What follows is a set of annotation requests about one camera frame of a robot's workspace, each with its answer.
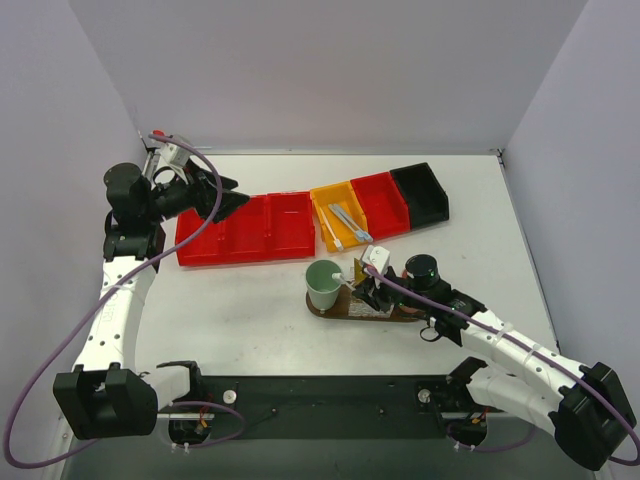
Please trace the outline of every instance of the brown tray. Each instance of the brown tray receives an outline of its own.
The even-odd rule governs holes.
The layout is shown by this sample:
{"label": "brown tray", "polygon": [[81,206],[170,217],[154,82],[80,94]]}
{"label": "brown tray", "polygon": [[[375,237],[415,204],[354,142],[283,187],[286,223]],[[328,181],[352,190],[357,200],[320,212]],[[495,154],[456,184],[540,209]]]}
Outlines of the brown tray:
{"label": "brown tray", "polygon": [[[391,315],[388,317],[382,317],[381,314],[373,310],[362,300],[358,300],[351,296],[351,290],[345,285],[340,287],[340,292],[338,293],[338,299],[336,303],[329,310],[326,310],[324,313],[321,313],[316,307],[311,304],[311,300],[309,299],[309,294],[306,295],[307,300],[307,308],[311,313],[313,313],[316,317],[320,318],[332,318],[337,320],[368,320],[373,322],[402,322],[402,323],[412,323],[421,320],[420,317],[409,315],[402,311],[399,311],[397,308],[394,308],[391,312]],[[354,315],[354,310],[361,310],[363,313]]]}

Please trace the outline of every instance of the gray floor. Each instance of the gray floor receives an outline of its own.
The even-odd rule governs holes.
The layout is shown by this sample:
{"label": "gray floor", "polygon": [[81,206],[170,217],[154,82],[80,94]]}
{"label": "gray floor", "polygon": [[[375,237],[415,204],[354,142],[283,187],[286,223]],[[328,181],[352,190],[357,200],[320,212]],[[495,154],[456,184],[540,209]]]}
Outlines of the gray floor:
{"label": "gray floor", "polygon": [[[538,432],[520,449],[501,454],[455,453],[442,440],[247,440],[207,450],[171,453],[162,430],[149,437],[103,440],[67,462],[71,479],[499,479],[586,480],[553,438]],[[495,419],[486,444],[526,433],[524,423]]]}

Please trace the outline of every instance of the plastic bin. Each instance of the plastic bin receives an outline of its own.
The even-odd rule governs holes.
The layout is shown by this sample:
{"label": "plastic bin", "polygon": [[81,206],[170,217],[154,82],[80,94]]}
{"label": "plastic bin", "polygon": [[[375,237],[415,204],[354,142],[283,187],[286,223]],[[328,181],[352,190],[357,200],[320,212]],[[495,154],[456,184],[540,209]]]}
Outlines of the plastic bin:
{"label": "plastic bin", "polygon": [[349,228],[347,228],[347,226],[338,218],[336,218],[328,207],[331,203],[339,204],[346,210],[349,216],[353,218],[360,228],[368,231],[367,218],[362,211],[362,207],[360,207],[360,204],[358,203],[358,197],[356,197],[350,182],[342,182],[326,187],[314,188],[311,190],[311,200],[313,200],[313,207],[322,230],[322,240],[326,244],[327,250],[330,252],[338,251],[333,243],[333,237],[331,236],[329,229],[327,229],[324,218],[320,213],[321,209],[331,224],[333,232],[336,234],[338,239],[340,239],[344,248],[365,245],[358,242],[353,232],[349,230]]}
{"label": "plastic bin", "polygon": [[391,170],[409,208],[411,229],[449,220],[449,198],[427,163]]}
{"label": "plastic bin", "polygon": [[[182,266],[263,262],[315,255],[315,228],[308,192],[258,195],[228,219],[212,224],[177,252]],[[194,210],[178,217],[176,243],[202,220]]]}
{"label": "plastic bin", "polygon": [[408,232],[409,209],[389,172],[351,180],[374,240]]}

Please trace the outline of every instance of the black bin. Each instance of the black bin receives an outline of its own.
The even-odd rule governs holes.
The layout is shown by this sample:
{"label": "black bin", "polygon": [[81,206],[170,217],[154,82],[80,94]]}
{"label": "black bin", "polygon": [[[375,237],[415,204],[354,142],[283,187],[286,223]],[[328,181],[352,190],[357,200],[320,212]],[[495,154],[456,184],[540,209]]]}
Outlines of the black bin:
{"label": "black bin", "polygon": [[449,220],[449,197],[428,163],[390,171],[409,207],[411,230]]}

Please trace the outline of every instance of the gray wall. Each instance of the gray wall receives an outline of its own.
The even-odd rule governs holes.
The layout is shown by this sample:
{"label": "gray wall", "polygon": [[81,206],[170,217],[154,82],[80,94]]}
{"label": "gray wall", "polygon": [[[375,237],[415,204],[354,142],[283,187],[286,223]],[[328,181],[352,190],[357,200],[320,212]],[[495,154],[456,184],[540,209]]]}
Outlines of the gray wall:
{"label": "gray wall", "polygon": [[[0,16],[0,421],[35,368],[97,299],[102,175],[144,151],[64,0],[11,0]],[[54,371],[18,418],[13,450],[44,460],[57,406]],[[40,478],[0,461],[0,478]]]}
{"label": "gray wall", "polygon": [[70,0],[136,126],[197,145],[504,147],[586,0]]}
{"label": "gray wall", "polygon": [[[640,414],[640,3],[591,0],[506,150],[565,354],[614,367]],[[635,458],[630,442],[621,452]],[[618,479],[638,472],[618,468]]]}

